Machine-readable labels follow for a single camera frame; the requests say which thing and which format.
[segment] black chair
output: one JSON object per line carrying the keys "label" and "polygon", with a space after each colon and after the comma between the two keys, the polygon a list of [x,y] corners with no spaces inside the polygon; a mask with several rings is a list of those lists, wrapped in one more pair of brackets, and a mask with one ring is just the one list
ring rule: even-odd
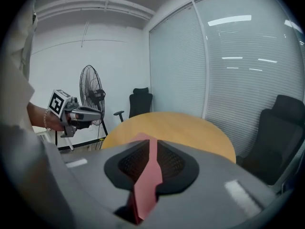
{"label": "black chair", "polygon": [[273,185],[285,171],[305,138],[305,106],[295,98],[278,95],[272,109],[261,112],[255,144],[237,164]]}
{"label": "black chair", "polygon": [[[144,113],[149,113],[152,105],[153,96],[149,93],[148,87],[146,88],[135,88],[133,90],[133,94],[129,96],[130,101],[130,112],[129,118],[134,117],[136,115],[141,115]],[[122,113],[124,111],[119,111],[114,113],[113,115],[119,115],[120,120],[123,122]]]}

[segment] bracelet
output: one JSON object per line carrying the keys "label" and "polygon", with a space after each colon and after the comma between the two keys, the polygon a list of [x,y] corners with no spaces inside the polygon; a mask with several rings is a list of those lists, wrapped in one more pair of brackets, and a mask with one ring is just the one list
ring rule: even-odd
{"label": "bracelet", "polygon": [[43,116],[44,128],[46,128],[47,130],[48,130],[48,127],[47,127],[46,118],[47,118],[48,111],[50,111],[49,108],[46,109],[46,112],[44,112],[44,116]]}

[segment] office chair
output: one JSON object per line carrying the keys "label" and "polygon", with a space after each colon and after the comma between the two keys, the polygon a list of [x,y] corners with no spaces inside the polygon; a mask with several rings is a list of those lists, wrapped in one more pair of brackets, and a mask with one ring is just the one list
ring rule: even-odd
{"label": "office chair", "polygon": [[285,171],[305,138],[305,106],[295,98],[278,95],[272,109],[261,112],[253,149],[237,164],[273,185]]}
{"label": "office chair", "polygon": [[[144,113],[149,113],[152,105],[153,96],[148,92],[148,87],[146,88],[135,88],[133,94],[129,96],[130,101],[130,112],[129,118],[136,115],[141,115]],[[122,113],[124,111],[119,111],[113,115],[118,115],[120,120],[123,122]]]}

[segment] standing fan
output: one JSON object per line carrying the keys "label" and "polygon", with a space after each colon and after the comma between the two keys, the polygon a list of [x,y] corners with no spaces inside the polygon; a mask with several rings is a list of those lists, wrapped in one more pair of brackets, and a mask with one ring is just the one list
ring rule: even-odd
{"label": "standing fan", "polygon": [[108,135],[104,123],[106,93],[102,88],[99,75],[91,65],[87,65],[81,72],[80,95],[83,106],[88,106],[101,111],[101,119],[94,121],[93,124],[102,124],[105,134]]}

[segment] round wooden table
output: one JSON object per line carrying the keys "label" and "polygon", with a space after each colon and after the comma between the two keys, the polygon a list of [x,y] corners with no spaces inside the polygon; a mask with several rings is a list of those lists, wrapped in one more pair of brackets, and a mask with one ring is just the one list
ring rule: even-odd
{"label": "round wooden table", "polygon": [[204,119],[175,112],[152,112],[127,119],[107,135],[102,148],[129,143],[138,133],[222,155],[236,162],[231,141],[218,127]]}

